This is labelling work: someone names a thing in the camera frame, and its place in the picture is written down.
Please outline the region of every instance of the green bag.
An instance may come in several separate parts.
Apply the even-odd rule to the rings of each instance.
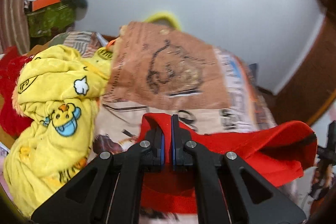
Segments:
[[[26,14],[30,37],[49,37],[75,21],[75,10],[65,2],[49,5]]]

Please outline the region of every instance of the white cloud print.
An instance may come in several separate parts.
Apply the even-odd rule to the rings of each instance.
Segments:
[[[86,76],[84,76],[82,79],[77,79],[73,83],[73,87],[75,88],[77,94],[86,95],[89,90],[89,85],[86,82]]]

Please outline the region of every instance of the red cloth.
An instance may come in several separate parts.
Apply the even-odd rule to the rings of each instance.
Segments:
[[[20,56],[16,46],[13,46],[7,49],[0,60],[0,93],[4,98],[4,105],[0,112],[0,125],[13,137],[18,137],[33,121],[29,117],[18,115],[12,107],[12,94],[20,71],[32,58],[33,56]]]
[[[165,137],[165,168],[161,173],[145,173],[141,205],[162,212],[197,213],[194,179],[190,173],[174,173],[171,159],[171,122],[165,113],[148,113],[142,118],[139,142],[149,129],[160,126]],[[317,140],[308,144],[300,141],[314,132],[303,122],[286,122],[277,127],[253,133],[217,133],[199,135],[190,131],[192,140],[210,151],[224,154],[234,151],[274,186],[279,187],[298,177],[313,166]]]

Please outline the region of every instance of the yellow blanket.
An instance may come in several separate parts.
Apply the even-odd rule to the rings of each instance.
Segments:
[[[105,48],[81,58],[77,50],[57,45],[22,69],[13,106],[33,122],[6,157],[4,176],[25,216],[86,165],[111,57]]]

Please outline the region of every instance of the metal screw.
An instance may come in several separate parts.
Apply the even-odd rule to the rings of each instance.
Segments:
[[[140,146],[141,147],[149,147],[151,145],[151,143],[149,142],[149,141],[146,141],[146,140],[144,140],[144,141],[142,141],[142,142],[140,142]]]
[[[235,160],[237,158],[237,154],[234,153],[234,152],[228,152],[226,153],[226,157],[229,159],[229,160]]]
[[[187,141],[185,145],[189,148],[194,148],[197,145],[197,143],[194,141]]]
[[[107,160],[111,156],[110,152],[104,151],[100,153],[99,157],[103,160]]]

